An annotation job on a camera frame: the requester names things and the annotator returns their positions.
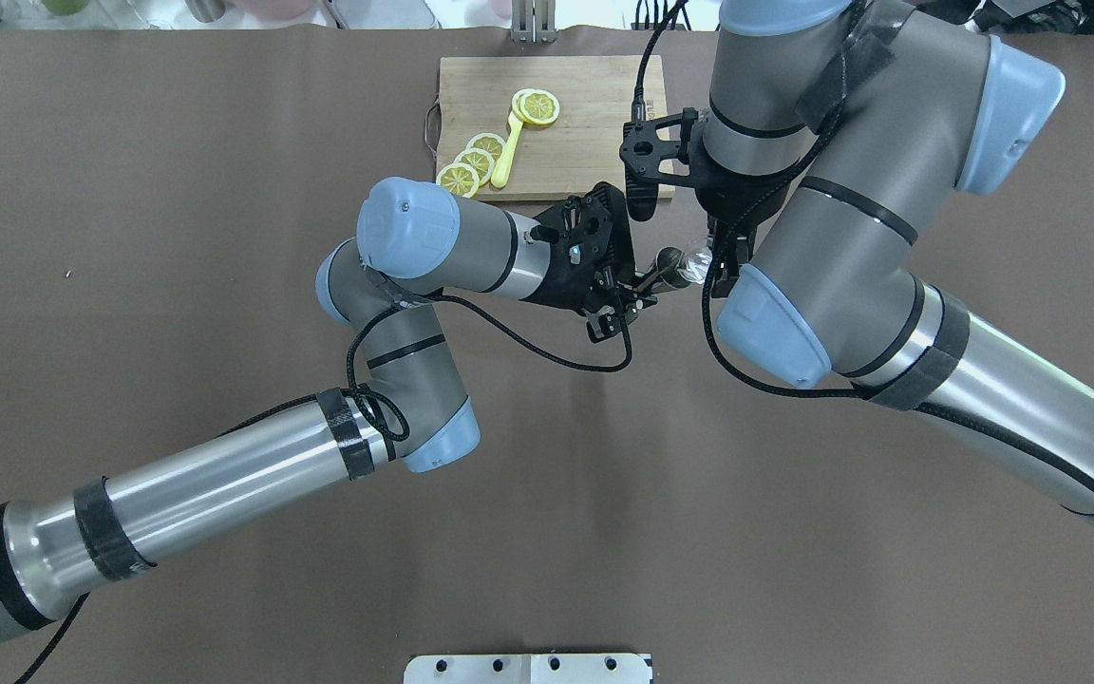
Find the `tabletop surface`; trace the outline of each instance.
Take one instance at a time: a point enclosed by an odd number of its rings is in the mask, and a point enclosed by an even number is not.
[[[313,274],[387,175],[429,178],[443,56],[638,54],[578,27],[0,32],[0,501],[44,501],[342,382]],[[909,268],[1094,386],[1094,39],[1014,39],[1067,98]],[[674,108],[717,36],[659,44]],[[630,95],[630,83],[627,83]],[[538,207],[523,207],[522,212]],[[678,192],[641,267],[703,233]],[[474,295],[598,362],[582,320]],[[484,432],[98,590],[34,681],[398,683],[435,652],[635,650],[668,683],[1094,681],[1094,531],[911,416],[753,393],[698,291],[614,376],[439,312]],[[48,630],[0,645],[13,681]]]

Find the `cutting board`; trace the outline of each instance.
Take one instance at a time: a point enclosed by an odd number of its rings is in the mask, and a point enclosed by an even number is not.
[[[630,117],[638,56],[613,57],[443,57],[439,103],[442,138],[438,167],[455,161],[475,134],[509,135],[509,100],[522,88],[549,90],[559,98],[559,120],[546,128],[526,126],[503,189],[481,187],[486,202],[528,202],[583,195],[605,181],[624,187],[619,160],[622,125]],[[664,117],[665,79],[661,57],[644,74],[648,118]],[[661,186],[662,198],[673,186]]]

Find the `blue joint cap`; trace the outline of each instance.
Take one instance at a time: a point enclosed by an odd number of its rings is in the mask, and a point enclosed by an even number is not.
[[[990,65],[977,108],[974,139],[956,190],[990,195],[1015,169],[1067,91],[1058,67],[990,36]]]
[[[370,189],[357,217],[361,260],[389,277],[427,276],[458,239],[458,204],[440,185],[387,177]]]
[[[437,434],[430,437],[418,450],[404,456],[404,464],[411,472],[430,472],[444,464],[455,463],[478,445],[479,425],[475,422],[475,411],[470,406],[470,397],[467,397]]]
[[[321,301],[321,306],[323,311],[327,312],[327,315],[331,316],[331,320],[339,321],[344,325],[352,325],[349,323],[348,317],[340,313],[340,309],[335,308],[335,301],[331,300],[331,262],[335,260],[335,256],[339,255],[340,247],[348,245],[349,240],[340,242],[340,245],[331,250],[330,255],[326,259],[323,259],[321,268],[315,273],[315,295]]]
[[[717,333],[746,359],[808,390],[833,369],[821,339],[765,273],[746,264],[717,316]]]
[[[851,0],[724,0],[720,26],[737,35],[787,35],[842,13]]]

